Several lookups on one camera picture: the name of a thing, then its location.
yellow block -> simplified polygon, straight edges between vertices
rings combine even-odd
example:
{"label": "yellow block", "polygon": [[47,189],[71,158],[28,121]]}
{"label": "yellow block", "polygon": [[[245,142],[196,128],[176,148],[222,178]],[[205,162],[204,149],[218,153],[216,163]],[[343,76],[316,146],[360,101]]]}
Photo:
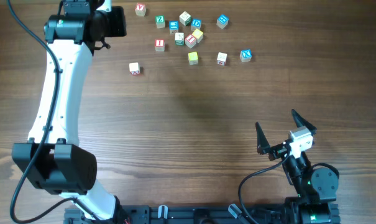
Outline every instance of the yellow block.
{"label": "yellow block", "polygon": [[191,52],[188,54],[189,60],[198,60],[198,53],[197,52]]}
{"label": "yellow block", "polygon": [[203,35],[203,32],[201,32],[199,29],[196,29],[193,33],[192,33],[193,37],[196,37],[196,39],[199,39],[202,35]]}

wooden table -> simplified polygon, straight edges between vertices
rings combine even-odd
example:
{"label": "wooden table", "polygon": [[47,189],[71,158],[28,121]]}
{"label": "wooden table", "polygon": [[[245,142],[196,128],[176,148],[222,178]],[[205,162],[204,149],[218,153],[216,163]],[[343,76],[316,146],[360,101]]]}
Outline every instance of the wooden table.
{"label": "wooden table", "polygon": [[[13,1],[43,37],[57,1]],[[95,53],[80,108],[80,146],[96,155],[98,179],[122,204],[237,203],[240,181],[275,163],[257,154],[255,122],[277,144],[295,127],[294,108],[318,127],[311,162],[341,172],[342,222],[376,223],[376,1],[145,3],[145,17],[135,15],[135,1],[114,3],[125,9],[127,36]],[[168,26],[155,26],[156,15],[178,20],[183,11],[203,21],[204,40],[193,49],[176,46]],[[224,30],[216,26],[220,14],[230,19]],[[159,38],[165,52],[155,52]],[[242,49],[255,54],[251,62],[240,62]],[[198,65],[188,63],[192,51]],[[228,54],[227,66],[216,64],[218,52]],[[11,222],[21,176],[11,147],[33,125],[45,60],[0,1],[0,223]],[[142,76],[129,74],[131,62]],[[296,195],[282,169],[249,180],[243,194],[247,203]],[[57,200],[25,184],[17,215],[33,217]],[[62,208],[39,223],[61,223]]]}

wooden cube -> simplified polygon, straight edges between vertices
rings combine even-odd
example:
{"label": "wooden cube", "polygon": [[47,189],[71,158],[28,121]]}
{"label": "wooden cube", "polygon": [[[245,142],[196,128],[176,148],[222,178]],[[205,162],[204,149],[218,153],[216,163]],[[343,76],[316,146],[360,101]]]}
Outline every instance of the wooden cube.
{"label": "wooden cube", "polygon": [[155,49],[156,49],[156,51],[164,51],[165,50],[165,42],[164,42],[163,39],[156,39]]}
{"label": "wooden cube", "polygon": [[170,27],[170,34],[178,32],[178,21],[170,21],[168,26]]}
{"label": "wooden cube", "polygon": [[200,30],[201,27],[201,20],[200,19],[193,19],[192,20],[192,25],[191,25],[191,30],[195,31],[196,29]]}
{"label": "wooden cube", "polygon": [[197,43],[197,40],[196,40],[196,37],[193,37],[192,34],[189,34],[186,38],[185,38],[185,44],[186,46],[188,46],[189,48],[192,48],[196,45]]}
{"label": "wooden cube", "polygon": [[189,64],[196,65],[199,63],[199,57],[197,52],[191,52],[188,54]]}
{"label": "wooden cube", "polygon": [[183,45],[183,33],[175,33],[175,44]]}
{"label": "wooden cube", "polygon": [[140,74],[140,68],[138,62],[130,63],[130,73],[131,75],[139,75]]}
{"label": "wooden cube", "polygon": [[187,26],[190,23],[191,20],[192,20],[192,17],[186,11],[182,12],[182,14],[180,15],[180,22],[184,26]]}
{"label": "wooden cube", "polygon": [[201,32],[199,29],[196,29],[192,33],[192,35],[198,40],[198,43],[200,43],[200,41],[203,39],[203,36],[204,36],[203,32]]}
{"label": "wooden cube", "polygon": [[252,54],[251,54],[251,50],[250,49],[242,50],[240,52],[240,60],[242,62],[250,62],[251,61],[251,57],[252,57]]}
{"label": "wooden cube", "polygon": [[157,28],[164,28],[165,27],[165,19],[164,16],[156,16],[156,27]]}
{"label": "wooden cube", "polygon": [[229,18],[226,17],[224,14],[222,14],[218,19],[217,19],[217,26],[221,29],[225,28],[227,23],[229,21]]}
{"label": "wooden cube", "polygon": [[137,16],[145,16],[145,13],[146,13],[145,4],[137,3],[137,5],[135,6],[135,13],[137,14]]}
{"label": "wooden cube", "polygon": [[227,54],[219,52],[218,57],[217,57],[217,64],[218,65],[225,65],[226,64],[226,57],[227,57]]}

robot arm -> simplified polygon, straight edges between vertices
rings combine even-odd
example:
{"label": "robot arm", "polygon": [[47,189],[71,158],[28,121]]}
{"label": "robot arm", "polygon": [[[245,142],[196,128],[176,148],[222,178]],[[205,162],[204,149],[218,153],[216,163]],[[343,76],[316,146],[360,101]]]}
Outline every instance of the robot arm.
{"label": "robot arm", "polygon": [[[57,56],[62,73],[52,119],[52,130],[49,132],[46,142],[55,144],[58,139],[65,139],[67,144],[78,146],[78,114],[81,93],[93,55],[85,43],[75,44],[73,40],[54,40],[48,46]],[[54,88],[54,69],[52,59],[48,55],[39,112],[28,137],[28,139],[33,139],[34,143],[39,143],[44,134]]]}
{"label": "robot arm", "polygon": [[[118,199],[96,180],[96,159],[79,148],[78,114],[83,84],[93,60],[97,41],[126,34],[121,7],[111,7],[111,0],[64,0],[65,15],[52,15],[45,25],[45,40],[60,65],[59,91],[50,132],[42,155],[27,178],[37,189],[63,198],[76,198],[88,219],[117,223],[122,214]],[[25,171],[44,135],[52,99],[55,73],[47,53],[47,71],[39,112],[29,132],[28,143],[15,144],[12,158]]]}

black cable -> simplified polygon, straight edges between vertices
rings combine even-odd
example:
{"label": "black cable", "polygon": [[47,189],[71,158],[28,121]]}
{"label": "black cable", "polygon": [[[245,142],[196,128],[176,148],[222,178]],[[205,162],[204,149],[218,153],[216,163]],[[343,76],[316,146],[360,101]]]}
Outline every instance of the black cable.
{"label": "black cable", "polygon": [[244,206],[244,202],[243,202],[243,198],[242,198],[242,186],[243,186],[244,182],[246,182],[246,180],[250,179],[251,177],[255,177],[256,175],[262,174],[262,173],[264,173],[264,172],[266,172],[266,171],[270,171],[270,170],[273,170],[273,169],[279,167],[280,165],[282,165],[284,162],[287,161],[287,158],[288,158],[288,157],[289,157],[289,156],[286,156],[286,157],[285,157],[282,161],[280,161],[278,164],[275,164],[275,165],[273,165],[273,166],[271,166],[271,167],[268,167],[268,168],[266,168],[266,169],[263,169],[263,170],[260,170],[260,171],[257,171],[257,172],[255,172],[255,173],[253,173],[253,174],[248,175],[247,177],[245,177],[245,178],[242,180],[242,182],[241,182],[240,185],[239,185],[239,190],[238,190],[237,194],[238,194],[238,196],[239,196],[240,204],[241,204],[241,206],[242,206],[242,208],[243,208],[244,213],[245,213],[245,214],[250,218],[250,220],[251,220],[252,222],[254,222],[255,224],[258,224],[258,222],[255,221],[255,219],[250,215],[250,213],[247,211],[247,209],[246,209],[245,206]]}
{"label": "black cable", "polygon": [[[19,220],[15,215],[16,200],[18,198],[19,192],[21,191],[21,188],[22,188],[22,186],[25,182],[25,179],[27,177],[27,174],[29,173],[32,166],[35,164],[40,152],[43,149],[43,145],[45,144],[45,140],[48,137],[48,133],[49,133],[51,123],[52,123],[53,114],[54,114],[54,111],[55,111],[55,103],[57,102],[57,96],[58,96],[58,92],[59,92],[59,79],[60,79],[61,71],[60,71],[60,66],[59,66],[59,62],[57,60],[57,57],[52,52],[52,50],[48,47],[48,45],[44,41],[42,41],[39,37],[37,37],[37,35],[35,35],[29,28],[27,28],[25,26],[25,24],[16,16],[14,9],[11,6],[10,0],[7,0],[7,5],[8,5],[8,9],[9,9],[11,15],[16,20],[16,22],[48,52],[48,54],[51,56],[51,59],[53,61],[54,67],[55,67],[55,69],[54,69],[55,83],[54,83],[54,88],[53,88],[53,93],[52,93],[50,109],[48,111],[47,122],[45,123],[43,138],[41,139],[40,144],[39,144],[36,152],[33,155],[33,158],[30,160],[29,164],[26,167],[25,172],[22,174],[22,177],[18,182],[17,187],[15,188],[15,192],[14,192],[14,195],[12,196],[11,204],[10,204],[10,207],[9,207],[9,215],[10,215],[12,221],[14,221],[16,223],[32,223],[32,222],[37,221],[37,220],[41,219],[42,217],[46,216],[46,214],[50,213],[52,210],[57,208],[59,205],[65,203],[65,202],[68,202],[68,201],[73,201],[75,204],[79,205],[86,213],[90,214],[95,220],[101,222],[101,220],[93,212],[88,210],[76,198],[63,199],[63,200],[59,201],[58,203],[56,203],[55,205],[51,206],[49,209],[47,209],[46,211],[44,211],[40,215],[37,215],[36,217],[28,219],[28,220]],[[60,3],[58,13],[60,13],[61,8],[62,8],[62,2]]]}

